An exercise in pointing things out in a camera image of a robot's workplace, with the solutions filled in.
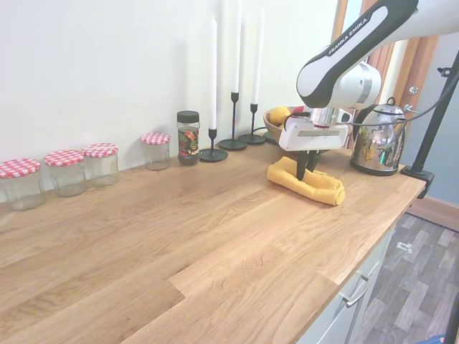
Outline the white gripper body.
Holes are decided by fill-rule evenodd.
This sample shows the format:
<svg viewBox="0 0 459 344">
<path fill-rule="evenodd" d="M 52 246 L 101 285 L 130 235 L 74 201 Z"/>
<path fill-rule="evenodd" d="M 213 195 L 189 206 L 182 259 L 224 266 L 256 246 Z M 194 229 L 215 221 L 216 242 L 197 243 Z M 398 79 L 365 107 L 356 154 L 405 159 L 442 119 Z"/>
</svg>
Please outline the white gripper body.
<svg viewBox="0 0 459 344">
<path fill-rule="evenodd" d="M 320 128 L 304 116 L 290 116 L 284 123 L 278 145 L 285 151 L 327 151 L 341 148 L 349 127 L 332 125 Z"/>
</svg>

